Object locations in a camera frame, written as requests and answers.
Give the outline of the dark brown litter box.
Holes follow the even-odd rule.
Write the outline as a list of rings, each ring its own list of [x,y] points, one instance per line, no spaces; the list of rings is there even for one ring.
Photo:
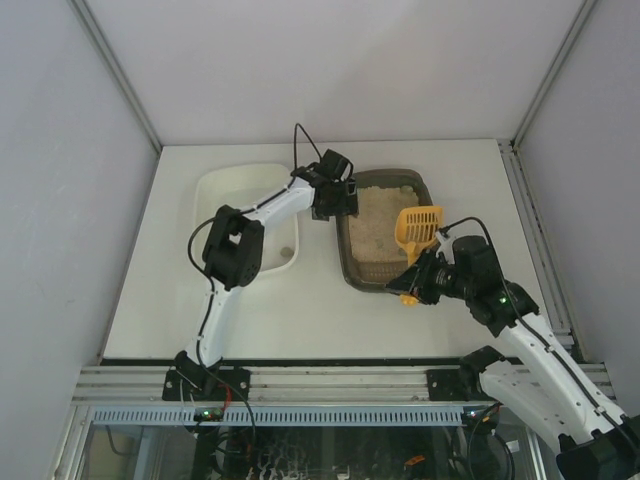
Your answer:
[[[394,230],[402,209],[433,205],[422,176],[402,168],[373,169],[353,175],[357,185],[358,215],[336,219],[342,274],[346,283],[365,293],[382,293],[385,285],[407,268],[405,252],[396,244]],[[409,185],[412,195],[400,188]],[[383,240],[379,250],[376,241]]]

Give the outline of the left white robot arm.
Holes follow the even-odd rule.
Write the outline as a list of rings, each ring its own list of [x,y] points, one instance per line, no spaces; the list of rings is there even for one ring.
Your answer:
[[[209,283],[208,300],[197,333],[175,357],[177,374],[192,389],[209,392],[219,382],[214,368],[223,359],[231,305],[260,272],[266,233],[306,210],[322,221],[356,215],[353,171],[348,158],[328,149],[317,162],[294,169],[282,188],[244,208],[224,204],[194,229],[187,253]]]

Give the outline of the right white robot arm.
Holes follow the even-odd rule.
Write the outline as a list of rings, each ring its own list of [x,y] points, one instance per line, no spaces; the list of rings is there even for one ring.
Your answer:
[[[639,419],[625,413],[586,375],[557,340],[538,305],[505,279],[490,241],[437,232],[425,246],[404,242],[408,267],[388,290],[406,302],[463,301],[472,318],[509,345],[535,382],[496,349],[465,358],[467,384],[497,400],[554,453],[565,479],[629,479],[639,472]]]

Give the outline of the yellow litter scoop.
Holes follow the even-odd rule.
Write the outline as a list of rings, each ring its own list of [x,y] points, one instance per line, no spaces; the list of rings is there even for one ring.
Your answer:
[[[443,218],[443,208],[437,205],[415,206],[401,210],[396,220],[394,238],[406,254],[407,268],[413,265],[423,252],[437,243],[436,232],[442,226]],[[405,306],[419,303],[409,295],[399,297]]]

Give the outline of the white plastic tub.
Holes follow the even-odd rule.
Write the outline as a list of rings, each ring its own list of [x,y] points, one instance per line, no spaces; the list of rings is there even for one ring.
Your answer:
[[[245,209],[267,198],[291,179],[290,170],[276,163],[258,163],[214,170],[203,175],[195,190],[194,223],[199,226],[228,204]],[[281,255],[283,248],[294,251],[291,258]],[[298,256],[298,219],[290,216],[265,231],[259,278],[275,275],[291,267]]]

